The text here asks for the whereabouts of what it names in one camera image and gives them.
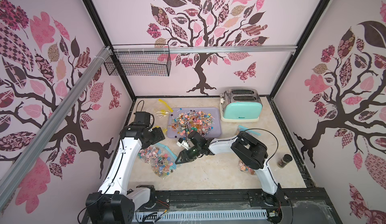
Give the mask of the yellow-zip candy bag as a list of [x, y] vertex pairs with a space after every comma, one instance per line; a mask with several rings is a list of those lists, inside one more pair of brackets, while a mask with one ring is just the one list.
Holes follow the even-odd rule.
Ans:
[[167, 104], [166, 101], [158, 99], [155, 107], [156, 113], [167, 115], [173, 112], [173, 109]]
[[160, 127], [164, 134], [167, 133], [168, 130], [168, 118], [170, 112], [167, 110], [156, 110], [154, 113], [155, 117], [155, 126]]

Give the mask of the purple plastic tray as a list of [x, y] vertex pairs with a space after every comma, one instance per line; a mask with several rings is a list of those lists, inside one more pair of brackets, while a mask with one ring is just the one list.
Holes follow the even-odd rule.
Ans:
[[171, 139], [185, 138], [196, 131], [205, 138], [222, 135], [220, 112], [215, 107], [173, 108], [167, 122], [167, 136]]

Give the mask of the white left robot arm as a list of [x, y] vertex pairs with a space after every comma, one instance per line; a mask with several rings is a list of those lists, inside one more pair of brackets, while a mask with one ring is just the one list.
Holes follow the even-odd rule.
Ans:
[[130, 224], [140, 207], [153, 208], [156, 194], [153, 185], [128, 188], [135, 159], [141, 150], [165, 139], [160, 127], [154, 126], [154, 115], [134, 113], [134, 122], [120, 132], [118, 150], [102, 185], [88, 195], [85, 211], [93, 224]]

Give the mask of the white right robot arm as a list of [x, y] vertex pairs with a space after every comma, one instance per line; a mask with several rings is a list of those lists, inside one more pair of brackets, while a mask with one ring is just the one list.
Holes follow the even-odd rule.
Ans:
[[204, 138], [197, 131], [192, 131], [188, 139], [193, 146], [182, 150], [176, 164], [185, 164], [208, 155], [222, 153], [235, 153], [246, 167], [255, 171], [261, 183], [261, 199], [268, 206], [279, 204], [277, 189], [279, 188], [270, 166], [267, 147], [260, 140], [246, 131], [239, 132], [236, 136], [228, 139]]

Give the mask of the blue-zip candy bag far left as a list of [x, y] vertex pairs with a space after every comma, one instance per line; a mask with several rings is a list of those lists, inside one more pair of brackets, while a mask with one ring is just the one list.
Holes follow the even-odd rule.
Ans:
[[155, 146], [149, 146], [146, 149], [141, 149], [138, 153], [138, 158], [145, 163], [156, 164], [162, 160], [163, 152]]

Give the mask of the blue-zip candy bag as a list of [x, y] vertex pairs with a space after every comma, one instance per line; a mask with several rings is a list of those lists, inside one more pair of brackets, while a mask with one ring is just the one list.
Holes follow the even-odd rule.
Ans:
[[177, 156], [166, 146], [161, 143], [154, 145], [155, 150], [152, 151], [151, 167], [154, 174], [165, 179], [176, 172], [177, 165], [175, 163]]
[[256, 175], [255, 170], [253, 170], [253, 169], [249, 168], [248, 166], [246, 166], [241, 160], [239, 160], [238, 166], [239, 166], [240, 171], [242, 171], [244, 173], [248, 173], [250, 175]]
[[252, 129], [249, 129], [249, 128], [247, 128], [247, 127], [244, 127], [244, 126], [239, 125], [239, 126], [238, 126], [238, 132], [242, 132], [242, 131], [245, 131], [245, 132], [247, 132], [247, 133], [249, 133], [249, 134], [251, 134], [251, 135], [255, 135], [255, 136], [260, 136], [260, 135], [261, 135], [260, 133], [255, 132], [255, 131], [252, 130]]
[[162, 160], [163, 152], [155, 146], [149, 146], [146, 149], [141, 149], [138, 153], [138, 158], [145, 163], [156, 164]]

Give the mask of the blue-zip candy bag front left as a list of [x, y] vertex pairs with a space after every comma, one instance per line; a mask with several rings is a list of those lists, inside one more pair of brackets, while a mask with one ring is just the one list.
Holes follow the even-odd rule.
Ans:
[[155, 150], [152, 151], [151, 167], [154, 174], [165, 179], [176, 172], [177, 165], [175, 163], [177, 156], [166, 146], [161, 143], [154, 145]]

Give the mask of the blue-zip candy bag back right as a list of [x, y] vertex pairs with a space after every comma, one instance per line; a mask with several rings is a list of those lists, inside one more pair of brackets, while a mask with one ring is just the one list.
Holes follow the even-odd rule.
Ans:
[[260, 135], [261, 135], [260, 133], [255, 132], [255, 131], [252, 130], [252, 129], [249, 129], [249, 128], [247, 128], [247, 127], [244, 127], [244, 126], [239, 125], [239, 126], [238, 126], [238, 132], [242, 132], [242, 131], [245, 131], [245, 132], [247, 132], [247, 133], [249, 133], [249, 134], [251, 134], [251, 135], [255, 135], [255, 136], [260, 136]]

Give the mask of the blue-zip candy bag front right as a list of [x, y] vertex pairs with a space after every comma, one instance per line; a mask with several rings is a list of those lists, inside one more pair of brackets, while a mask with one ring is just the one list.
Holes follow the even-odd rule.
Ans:
[[248, 173], [250, 175], [256, 175], [255, 170], [253, 170], [253, 169], [249, 168], [248, 166], [246, 166], [241, 160], [239, 160], [238, 166], [239, 166], [240, 171], [242, 171], [244, 173]]

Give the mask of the loose candy pile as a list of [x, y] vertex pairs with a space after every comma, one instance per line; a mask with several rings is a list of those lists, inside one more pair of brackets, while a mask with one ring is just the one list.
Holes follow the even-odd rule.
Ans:
[[206, 136], [212, 129], [214, 117], [203, 111], [179, 111], [178, 114], [172, 116], [169, 128], [176, 131], [178, 135], [187, 137], [192, 131], [197, 131], [203, 137]]

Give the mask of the mint green toaster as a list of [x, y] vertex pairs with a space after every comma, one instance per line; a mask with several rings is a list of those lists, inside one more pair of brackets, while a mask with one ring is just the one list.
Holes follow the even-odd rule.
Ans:
[[224, 122], [258, 122], [262, 109], [263, 104], [256, 89], [230, 88], [220, 94], [220, 117]]

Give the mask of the aluminium rail back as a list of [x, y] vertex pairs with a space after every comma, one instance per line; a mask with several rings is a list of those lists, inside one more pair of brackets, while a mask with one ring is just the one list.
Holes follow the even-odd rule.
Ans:
[[116, 53], [145, 53], [145, 52], [159, 52], [170, 54], [188, 54], [188, 53], [238, 53], [238, 52], [296, 52], [295, 45], [261, 45], [261, 46], [232, 46], [232, 47], [134, 47], [134, 45], [127, 45], [127, 48], [119, 47], [114, 52]]

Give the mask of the aluminium rail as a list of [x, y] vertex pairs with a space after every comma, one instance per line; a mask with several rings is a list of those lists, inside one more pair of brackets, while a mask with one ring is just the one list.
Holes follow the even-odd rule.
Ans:
[[111, 50], [112, 48], [110, 46], [104, 46], [100, 50], [100, 52], [92, 60], [91, 66], [84, 71], [82, 77], [69, 91], [68, 95], [53, 112], [53, 115], [38, 131], [35, 138], [25, 148], [25, 150], [23, 150], [20, 157], [1, 179], [1, 208], [5, 206], [14, 191], [18, 188], [20, 182], [32, 168], [45, 146], [49, 143], [51, 137], [55, 134], [70, 109], [75, 105], [81, 93], [85, 90], [88, 83], [93, 78], [94, 74], [111, 55]]
[[296, 52], [295, 45], [261, 45], [261, 46], [232, 46], [232, 47], [134, 47], [134, 45], [127, 45], [127, 48], [119, 47], [114, 52], [116, 53], [145, 53], [145, 52], [159, 52], [170, 54], [188, 54], [188, 53], [238, 53], [238, 52]]

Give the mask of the aluminium rail left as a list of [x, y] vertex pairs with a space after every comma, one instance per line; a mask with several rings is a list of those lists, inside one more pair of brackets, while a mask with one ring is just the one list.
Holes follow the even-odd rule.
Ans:
[[85, 90], [88, 83], [93, 78], [94, 74], [111, 55], [111, 50], [112, 48], [110, 46], [104, 46], [100, 50], [100, 52], [92, 60], [91, 66], [84, 71], [82, 77], [69, 91], [68, 95], [53, 112], [53, 115], [38, 131], [35, 138], [25, 148], [25, 150], [23, 150], [20, 157], [1, 179], [1, 208], [5, 206], [14, 191], [18, 188], [20, 182], [32, 168], [45, 146], [49, 143], [51, 137], [55, 134], [70, 109], [75, 105], [81, 93]]

